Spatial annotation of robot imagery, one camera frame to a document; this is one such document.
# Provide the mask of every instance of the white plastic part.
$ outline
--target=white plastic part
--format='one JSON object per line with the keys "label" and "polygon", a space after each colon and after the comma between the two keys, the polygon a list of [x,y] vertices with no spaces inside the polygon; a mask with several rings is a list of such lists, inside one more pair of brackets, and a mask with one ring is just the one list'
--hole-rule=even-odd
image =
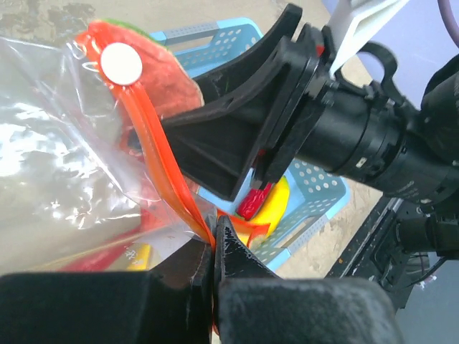
{"label": "white plastic part", "polygon": [[336,59],[330,74],[354,56],[409,0],[339,0],[331,15]]}
{"label": "white plastic part", "polygon": [[111,82],[128,86],[141,77],[142,60],[130,45],[112,43],[100,55],[100,68]]}

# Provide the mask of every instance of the white bracket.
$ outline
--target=white bracket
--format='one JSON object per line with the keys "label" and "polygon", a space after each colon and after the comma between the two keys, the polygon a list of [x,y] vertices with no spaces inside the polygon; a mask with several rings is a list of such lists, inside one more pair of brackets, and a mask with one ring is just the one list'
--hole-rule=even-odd
{"label": "white bracket", "polygon": [[336,48],[330,74],[354,56],[409,0],[339,0],[328,26]]}

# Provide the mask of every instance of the black hose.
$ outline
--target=black hose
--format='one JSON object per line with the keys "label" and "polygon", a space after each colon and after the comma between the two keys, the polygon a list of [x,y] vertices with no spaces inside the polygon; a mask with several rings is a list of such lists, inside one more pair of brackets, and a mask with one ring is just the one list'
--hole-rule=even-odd
{"label": "black hose", "polygon": [[451,9],[450,0],[438,0],[438,8],[445,24],[446,31],[450,34],[453,42],[459,47],[459,26],[454,19],[453,10]]}

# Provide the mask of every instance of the white round sticker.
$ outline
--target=white round sticker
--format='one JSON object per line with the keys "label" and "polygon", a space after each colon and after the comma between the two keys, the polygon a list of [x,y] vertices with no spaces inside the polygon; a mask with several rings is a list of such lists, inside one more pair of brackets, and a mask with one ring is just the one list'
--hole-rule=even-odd
{"label": "white round sticker", "polygon": [[141,77],[142,60],[130,45],[112,43],[100,55],[100,68],[111,82],[128,86]]}

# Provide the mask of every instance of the plastic bag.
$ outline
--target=plastic bag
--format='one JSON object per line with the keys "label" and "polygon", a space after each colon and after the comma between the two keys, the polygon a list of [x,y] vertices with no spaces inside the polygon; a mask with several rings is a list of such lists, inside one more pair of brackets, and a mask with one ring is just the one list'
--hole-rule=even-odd
{"label": "plastic bag", "polygon": [[[104,39],[79,44],[96,52]],[[131,269],[152,231],[213,243],[204,219],[215,208],[190,194],[154,108],[141,108],[141,83],[111,85],[77,42],[56,49],[0,39],[0,49],[0,274]],[[146,164],[122,142],[133,109],[156,125],[143,139],[138,132],[143,144],[156,140]],[[136,129],[152,125],[134,119]]]}

